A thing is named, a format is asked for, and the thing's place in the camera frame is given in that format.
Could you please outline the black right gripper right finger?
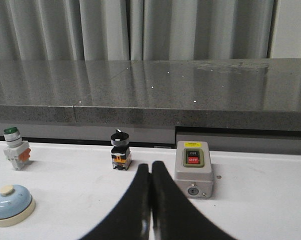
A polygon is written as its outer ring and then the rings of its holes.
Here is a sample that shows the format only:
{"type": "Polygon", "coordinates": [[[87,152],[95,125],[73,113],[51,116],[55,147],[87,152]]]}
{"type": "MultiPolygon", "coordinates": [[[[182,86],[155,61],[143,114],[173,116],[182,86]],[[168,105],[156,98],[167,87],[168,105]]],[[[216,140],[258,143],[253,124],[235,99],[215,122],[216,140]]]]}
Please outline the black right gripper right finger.
{"type": "Polygon", "coordinates": [[[187,199],[162,161],[151,166],[151,203],[156,240],[232,240],[187,199]]]}

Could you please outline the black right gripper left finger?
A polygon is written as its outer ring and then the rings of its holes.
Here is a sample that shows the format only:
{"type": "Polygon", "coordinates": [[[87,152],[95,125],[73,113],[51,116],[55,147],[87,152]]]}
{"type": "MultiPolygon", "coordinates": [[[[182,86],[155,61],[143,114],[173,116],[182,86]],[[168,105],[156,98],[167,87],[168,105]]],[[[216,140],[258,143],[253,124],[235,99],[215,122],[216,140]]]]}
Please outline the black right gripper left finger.
{"type": "Polygon", "coordinates": [[[110,213],[83,240],[147,240],[150,231],[151,177],[143,163],[125,194],[110,213]]]}

